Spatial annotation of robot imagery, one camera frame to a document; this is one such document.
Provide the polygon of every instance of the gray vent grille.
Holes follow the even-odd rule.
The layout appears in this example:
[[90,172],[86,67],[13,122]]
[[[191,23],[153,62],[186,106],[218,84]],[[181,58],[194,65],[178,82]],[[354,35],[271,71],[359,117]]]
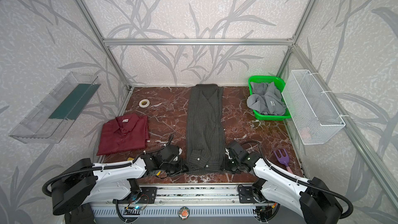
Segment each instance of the gray vent grille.
[[[252,206],[187,206],[191,217],[252,217]],[[181,207],[149,206],[142,211],[132,211],[140,217],[176,217]],[[95,217],[117,217],[115,207],[92,207]]]

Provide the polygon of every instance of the roll of tape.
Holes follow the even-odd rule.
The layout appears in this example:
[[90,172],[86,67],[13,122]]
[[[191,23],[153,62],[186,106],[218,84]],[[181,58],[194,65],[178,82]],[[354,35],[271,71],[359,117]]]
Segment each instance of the roll of tape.
[[145,108],[145,107],[149,106],[149,100],[143,99],[140,101],[139,105],[140,105],[140,107]]

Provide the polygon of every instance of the marble surface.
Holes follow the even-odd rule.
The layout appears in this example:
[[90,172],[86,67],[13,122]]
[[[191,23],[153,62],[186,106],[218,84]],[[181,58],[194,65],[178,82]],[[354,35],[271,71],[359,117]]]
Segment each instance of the marble surface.
[[[136,87],[127,104],[125,114],[137,113],[148,116],[149,142],[147,148],[129,152],[107,155],[104,162],[125,161],[135,157],[143,150],[152,151],[167,143],[171,133],[174,134],[172,144],[178,145],[186,158],[186,120],[189,103],[190,87]],[[248,87],[225,87],[222,96],[222,125],[225,131],[226,146],[236,140],[243,143],[249,140],[260,141],[264,155],[272,163],[281,165],[272,151],[285,148],[290,157],[290,168],[296,175],[302,176],[300,165],[293,150],[286,128],[282,121],[260,121],[246,105],[246,98],[250,95]],[[139,107],[142,99],[148,99],[150,105]],[[245,144],[249,152],[258,151],[258,145]],[[178,175],[160,179],[144,177],[138,179],[140,184],[152,183],[253,183],[257,177],[249,174],[209,173],[205,175]]]

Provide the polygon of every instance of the leaf pattern wallpaper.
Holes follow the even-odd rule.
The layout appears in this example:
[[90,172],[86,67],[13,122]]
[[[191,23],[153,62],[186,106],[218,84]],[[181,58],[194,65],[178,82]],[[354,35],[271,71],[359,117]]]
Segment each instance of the leaf pattern wallpaper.
[[[55,223],[42,184],[95,159],[102,124],[127,94],[72,0],[0,0],[0,222]],[[70,72],[101,84],[58,144],[23,144],[9,132]]]
[[[298,41],[396,179],[397,2],[319,0]],[[302,69],[294,56],[289,69]],[[345,132],[324,145],[304,146],[293,122],[288,126],[307,174],[327,179],[332,189],[353,201],[357,211],[347,223],[398,223],[397,212]]]
[[[106,38],[290,38],[308,0],[85,0]],[[116,46],[132,85],[246,85],[285,46]]]

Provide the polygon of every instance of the dark gray striped shirt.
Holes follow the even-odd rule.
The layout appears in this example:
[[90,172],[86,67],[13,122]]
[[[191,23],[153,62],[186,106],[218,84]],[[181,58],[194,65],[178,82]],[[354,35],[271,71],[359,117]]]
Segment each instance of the dark gray striped shirt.
[[225,156],[222,91],[216,84],[198,84],[191,89],[186,137],[188,173],[220,171]]

